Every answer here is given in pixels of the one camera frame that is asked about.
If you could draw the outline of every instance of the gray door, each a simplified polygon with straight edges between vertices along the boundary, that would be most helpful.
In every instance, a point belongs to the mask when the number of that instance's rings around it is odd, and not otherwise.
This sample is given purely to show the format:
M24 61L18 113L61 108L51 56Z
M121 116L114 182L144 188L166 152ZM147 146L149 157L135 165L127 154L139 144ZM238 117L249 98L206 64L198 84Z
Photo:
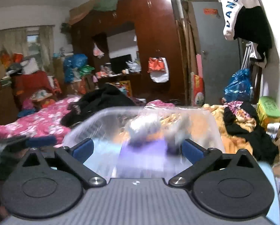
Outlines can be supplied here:
M202 71L205 83L205 103L219 104L231 76L240 69L238 40L228 41L223 35L225 26L219 2L193 2L198 27Z

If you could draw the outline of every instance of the bed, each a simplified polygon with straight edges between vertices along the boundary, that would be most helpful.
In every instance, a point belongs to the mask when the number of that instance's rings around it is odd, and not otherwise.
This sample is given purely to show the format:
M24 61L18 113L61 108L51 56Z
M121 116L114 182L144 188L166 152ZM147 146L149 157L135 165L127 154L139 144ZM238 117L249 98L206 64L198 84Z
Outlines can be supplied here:
M57 144L61 144L65 135L71 130L60 124L62 117L69 113L68 105L76 102L80 96L60 100L37 113L18 119L17 121L0 125L0 138L10 138L17 135L28 137L43 137L54 135Z

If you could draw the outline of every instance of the green lid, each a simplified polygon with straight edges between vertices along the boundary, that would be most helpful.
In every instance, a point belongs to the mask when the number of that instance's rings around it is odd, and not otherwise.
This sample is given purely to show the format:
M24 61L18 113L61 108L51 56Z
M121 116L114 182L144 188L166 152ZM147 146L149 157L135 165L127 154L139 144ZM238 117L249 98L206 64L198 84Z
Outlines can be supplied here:
M263 107L265 114L269 117L280 118L280 110L274 99L269 96L262 96L259 100L261 106Z

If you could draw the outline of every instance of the curtain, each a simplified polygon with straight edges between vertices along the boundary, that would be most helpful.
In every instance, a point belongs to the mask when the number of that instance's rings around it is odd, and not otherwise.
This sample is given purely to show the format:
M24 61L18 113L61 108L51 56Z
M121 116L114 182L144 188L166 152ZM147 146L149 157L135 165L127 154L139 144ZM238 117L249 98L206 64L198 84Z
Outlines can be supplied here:
M28 55L26 28L9 29L0 31L0 51L6 50L9 55L22 53Z
M53 75L53 29L51 26L39 27L40 53L44 70Z

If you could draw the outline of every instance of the green plastic bag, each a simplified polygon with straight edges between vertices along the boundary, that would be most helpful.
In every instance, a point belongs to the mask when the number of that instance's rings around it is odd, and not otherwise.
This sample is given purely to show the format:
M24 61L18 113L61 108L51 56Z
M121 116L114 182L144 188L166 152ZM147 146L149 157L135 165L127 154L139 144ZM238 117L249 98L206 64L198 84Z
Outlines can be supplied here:
M90 74L92 72L92 70L94 70L93 67L91 67L90 65L85 65L79 69L80 76L83 77L87 74Z

